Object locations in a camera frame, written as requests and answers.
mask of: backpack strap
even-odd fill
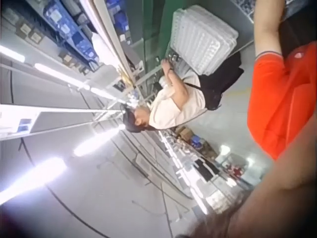
[[[185,84],[187,84],[188,86],[190,86],[190,87],[192,87],[192,88],[196,88],[196,89],[198,89],[198,90],[202,90],[201,89],[201,87],[198,87],[198,86],[196,86],[196,85],[194,85],[194,84],[191,84],[191,83],[185,83]]]

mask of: green panel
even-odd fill
[[[197,4],[199,0],[143,0],[143,38],[146,71],[153,69],[168,47],[173,13],[179,8]]]

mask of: floor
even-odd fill
[[[252,44],[241,51],[241,67],[245,72],[223,94],[221,107],[190,121],[188,126],[215,150],[223,144],[229,146],[233,154],[253,159],[254,169],[262,173],[270,168],[272,159],[253,141],[247,127],[254,59],[255,49]]]

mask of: hand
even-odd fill
[[[170,68],[172,68],[172,65],[170,64],[170,62],[167,59],[162,59],[162,61],[160,62],[162,69],[164,71],[164,74],[167,75],[168,71]]]

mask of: blurred skin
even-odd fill
[[[150,109],[144,106],[139,106],[134,111],[135,125],[148,126],[150,120]]]
[[[316,207],[316,115],[231,219],[244,238],[289,238]]]

